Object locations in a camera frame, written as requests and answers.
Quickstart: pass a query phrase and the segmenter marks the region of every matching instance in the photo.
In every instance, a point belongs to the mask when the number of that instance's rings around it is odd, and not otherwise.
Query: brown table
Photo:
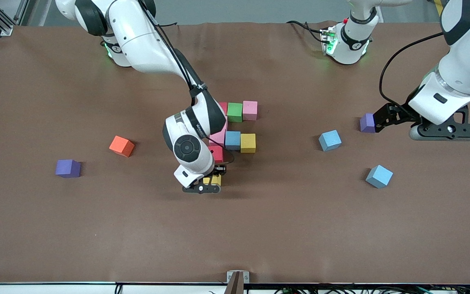
[[[188,106],[177,76],[115,66],[81,28],[16,27],[0,41],[0,281],[470,283],[470,142],[416,142],[410,124],[362,134],[385,102],[384,63],[438,24],[380,24],[343,66],[288,24],[170,27],[220,102],[259,101],[257,134],[218,195],[181,192],[162,123]],[[403,102],[448,50],[397,58],[384,81]],[[343,144],[322,152],[337,129]],[[108,150],[115,135],[133,156]],[[54,175],[83,162],[82,177]],[[364,181],[381,164],[387,188]]]

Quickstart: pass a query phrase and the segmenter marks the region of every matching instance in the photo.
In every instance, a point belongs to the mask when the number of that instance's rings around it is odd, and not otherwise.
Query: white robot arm
[[[346,22],[328,28],[322,35],[325,54],[343,65],[356,63],[366,53],[371,32],[378,23],[377,6],[401,6],[412,0],[346,0],[351,15]]]
[[[202,139],[222,130],[224,111],[184,55],[156,29],[153,1],[56,0],[56,5],[66,17],[75,17],[86,31],[103,37],[117,65],[142,73],[176,74],[185,80],[192,106],[168,117],[162,130],[166,145],[180,164],[174,175],[185,192],[219,192],[219,186],[204,185],[201,179],[225,173],[226,168],[215,166]]]
[[[406,104],[388,103],[373,115],[377,132],[412,121],[414,140],[470,141],[470,0],[450,0],[440,24],[449,53],[423,78]],[[454,120],[455,113],[463,116],[462,121]]]

